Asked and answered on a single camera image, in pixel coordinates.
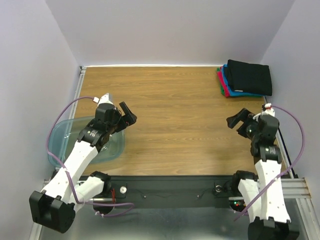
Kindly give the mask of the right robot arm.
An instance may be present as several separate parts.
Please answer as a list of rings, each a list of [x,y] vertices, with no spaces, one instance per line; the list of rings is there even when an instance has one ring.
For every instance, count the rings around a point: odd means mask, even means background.
[[[275,144],[280,122],[270,103],[258,114],[243,108],[226,119],[232,129],[239,122],[237,133],[251,141],[250,153],[256,173],[238,170],[230,182],[231,192],[242,195],[248,214],[247,230],[250,240],[296,240],[300,231],[292,224],[285,204],[281,177],[282,155]]]

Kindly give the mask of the black t-shirt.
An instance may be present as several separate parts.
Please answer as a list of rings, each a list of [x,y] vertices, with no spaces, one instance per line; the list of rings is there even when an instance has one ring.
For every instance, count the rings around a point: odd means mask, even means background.
[[[229,59],[226,77],[234,91],[272,96],[273,85],[268,65]]]

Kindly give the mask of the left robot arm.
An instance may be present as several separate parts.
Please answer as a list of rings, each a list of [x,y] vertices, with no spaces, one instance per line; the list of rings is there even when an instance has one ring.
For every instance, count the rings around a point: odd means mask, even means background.
[[[79,132],[74,147],[51,181],[41,191],[29,197],[32,220],[60,233],[65,233],[74,222],[76,213],[96,195],[111,193],[110,176],[92,173],[79,187],[75,187],[89,163],[100,153],[110,136],[123,131],[137,121],[125,102],[119,108],[109,100],[97,101],[94,118]]]

